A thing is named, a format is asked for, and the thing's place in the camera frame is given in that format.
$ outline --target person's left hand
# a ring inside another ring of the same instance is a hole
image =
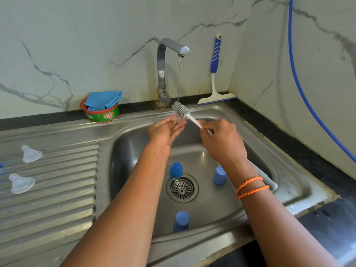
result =
[[[171,149],[174,139],[183,131],[187,121],[178,122],[177,116],[172,115],[148,128],[149,141],[161,147]]]

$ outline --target blue cap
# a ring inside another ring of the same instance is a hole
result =
[[[179,211],[173,224],[173,231],[182,231],[189,229],[190,217],[186,211]]]
[[[215,184],[223,185],[226,183],[227,175],[222,166],[218,166],[214,173],[214,178],[212,179]]]
[[[183,175],[183,167],[181,166],[180,163],[175,162],[171,166],[169,174],[171,175],[172,178],[179,178]]]

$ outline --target hose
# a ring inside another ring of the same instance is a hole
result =
[[[319,118],[319,116],[315,113],[312,106],[310,105],[308,99],[305,97],[305,94],[301,88],[299,83],[298,76],[296,75],[296,67],[294,65],[293,59],[293,48],[291,45],[291,22],[293,15],[293,0],[289,0],[289,14],[288,14],[288,48],[289,48],[289,59],[291,61],[291,71],[293,73],[294,80],[296,82],[296,86],[302,97],[306,107],[309,109],[310,113],[313,115],[315,120],[320,124],[320,126],[325,130],[325,132],[335,141],[335,143],[356,163],[356,157],[341,143],[341,141],[336,138],[336,136],[327,128],[327,126],[323,123],[323,121]]]

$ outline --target chrome faucet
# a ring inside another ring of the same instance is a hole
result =
[[[179,44],[176,41],[171,40],[170,38],[164,38],[158,42],[157,48],[157,75],[158,75],[158,104],[161,106],[167,106],[171,102],[171,97],[166,90],[166,73],[164,67],[164,56],[166,55],[166,48],[170,48],[178,53],[178,56],[186,56],[190,53],[188,47]]]

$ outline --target black countertop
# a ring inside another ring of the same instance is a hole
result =
[[[187,96],[180,102],[195,104],[207,95]],[[356,256],[356,180],[320,157],[303,143],[290,136],[267,118],[242,101],[226,103],[263,136],[281,148],[317,179],[340,195],[340,199],[300,217],[304,227],[342,264]],[[158,109],[155,101],[119,105],[120,114]],[[0,131],[51,123],[85,119],[82,110],[41,114],[0,120]],[[225,255],[210,265],[217,266],[265,266],[257,241],[253,241]]]

